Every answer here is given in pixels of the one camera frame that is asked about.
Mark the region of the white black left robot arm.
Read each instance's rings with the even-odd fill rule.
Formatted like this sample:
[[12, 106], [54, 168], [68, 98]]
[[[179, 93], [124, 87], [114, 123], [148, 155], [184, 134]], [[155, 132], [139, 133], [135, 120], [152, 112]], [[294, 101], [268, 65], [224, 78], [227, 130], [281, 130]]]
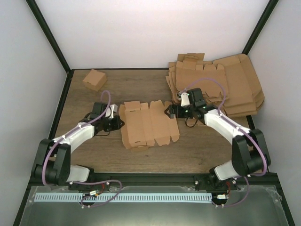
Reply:
[[40, 141], [31, 170], [31, 177], [47, 184], [64, 185], [77, 182], [85, 190], [96, 185], [96, 178], [90, 175], [91, 169], [71, 165], [71, 154], [84, 142], [96, 137], [99, 132], [121, 129], [125, 123], [117, 115], [118, 106], [95, 102], [91, 112], [64, 135]]

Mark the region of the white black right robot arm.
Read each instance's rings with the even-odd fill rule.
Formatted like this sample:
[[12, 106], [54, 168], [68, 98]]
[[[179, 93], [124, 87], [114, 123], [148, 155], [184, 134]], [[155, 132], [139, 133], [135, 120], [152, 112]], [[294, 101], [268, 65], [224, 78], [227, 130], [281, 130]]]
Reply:
[[264, 134], [259, 129], [249, 129], [236, 123], [219, 107], [206, 103], [199, 88], [180, 92], [179, 104], [171, 104], [165, 114], [173, 118], [195, 119], [213, 128], [232, 146], [231, 160], [209, 171], [209, 184], [221, 189], [231, 178], [264, 176], [271, 163]]

